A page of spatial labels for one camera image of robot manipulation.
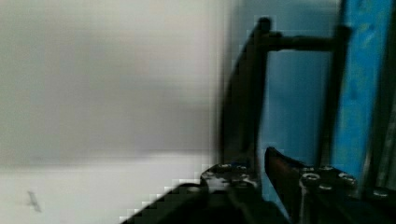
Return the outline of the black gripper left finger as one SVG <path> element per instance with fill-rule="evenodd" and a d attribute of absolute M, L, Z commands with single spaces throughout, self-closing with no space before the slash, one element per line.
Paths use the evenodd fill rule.
<path fill-rule="evenodd" d="M 200 184 L 208 188 L 210 193 L 225 191 L 230 186 L 242 184 L 255 189 L 259 187 L 259 179 L 255 172 L 245 164 L 216 164 L 200 175 Z"/>

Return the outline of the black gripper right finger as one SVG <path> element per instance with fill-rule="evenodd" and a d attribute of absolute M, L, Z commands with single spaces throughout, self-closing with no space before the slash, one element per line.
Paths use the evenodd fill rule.
<path fill-rule="evenodd" d="M 357 180 L 352 175 L 332 166 L 308 166 L 268 147 L 264 154 L 264 171 L 283 203 L 292 224 L 303 221 L 304 188 L 323 184 L 331 189 L 357 188 Z"/>

